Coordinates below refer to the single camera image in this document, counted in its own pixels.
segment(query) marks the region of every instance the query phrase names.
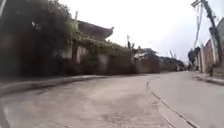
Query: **green tree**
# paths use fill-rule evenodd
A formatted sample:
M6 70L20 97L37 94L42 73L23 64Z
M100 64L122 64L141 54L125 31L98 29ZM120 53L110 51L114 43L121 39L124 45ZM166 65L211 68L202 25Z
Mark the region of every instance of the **green tree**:
M71 15L58 0L8 0L0 35L14 39L23 72L49 74L71 38Z
M194 62L195 62L195 57L196 55L200 52L200 48L199 47L196 47L194 50L191 49L189 52L188 52L188 60L191 62L192 65L194 65Z

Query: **utility pole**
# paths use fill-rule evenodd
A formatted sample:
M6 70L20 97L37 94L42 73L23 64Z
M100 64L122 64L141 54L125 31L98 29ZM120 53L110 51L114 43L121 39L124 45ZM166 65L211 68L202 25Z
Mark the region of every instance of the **utility pole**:
M2 14L3 14L3 10L5 8L5 4L6 4L7 0L1 0L0 1L0 19L2 17Z
M212 14L212 9L209 6L208 2L206 0L196 0L194 3L192 3L191 5L193 7L196 7L199 3L204 5L204 8L207 12L207 17L209 18L212 27L210 28L210 33L212 36L215 37L215 40L217 42L217 47L218 47L218 57L219 57L219 64L222 63L222 49L221 49L221 41L220 41L220 37L219 37L219 32L218 29L215 25L215 21L214 21L214 16Z

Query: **road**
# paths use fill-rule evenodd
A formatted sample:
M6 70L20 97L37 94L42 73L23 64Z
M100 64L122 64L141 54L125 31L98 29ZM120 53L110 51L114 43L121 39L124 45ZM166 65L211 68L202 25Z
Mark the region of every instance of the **road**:
M173 128L172 121L164 118L173 119L173 114L164 116L153 92L200 128L223 128L224 87L197 81L194 75L90 80L22 92L1 101L12 128Z
M224 87L192 79L195 73L160 75L150 83L156 95L201 128L224 127Z
M2 99L12 128L172 128L147 83L157 75L76 82Z

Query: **sky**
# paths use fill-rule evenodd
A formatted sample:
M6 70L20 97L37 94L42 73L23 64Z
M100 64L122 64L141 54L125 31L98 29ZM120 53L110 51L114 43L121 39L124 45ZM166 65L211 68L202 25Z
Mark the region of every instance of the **sky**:
M187 62L187 53L194 47L197 28L197 11L191 6L194 0L59 0L70 8L78 19L102 27L114 27L109 40L122 46L127 35L135 46L152 48L160 56L170 56ZM208 0L216 22L224 16L224 0ZM203 12L198 45L209 39L209 20Z

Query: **sidewalk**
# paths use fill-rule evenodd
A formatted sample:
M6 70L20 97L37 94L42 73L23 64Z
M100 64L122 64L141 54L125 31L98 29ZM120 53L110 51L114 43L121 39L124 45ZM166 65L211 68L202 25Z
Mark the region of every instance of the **sidewalk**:
M207 83L224 86L224 79L217 78L217 77L211 77L208 74L197 73L195 78L199 81L205 81Z
M31 89L47 88L77 81L100 79L100 78L106 78L106 76L86 75L86 76L61 77L61 78L51 78L42 80L27 80L27 81L13 80L11 82L10 81L0 82L0 96Z

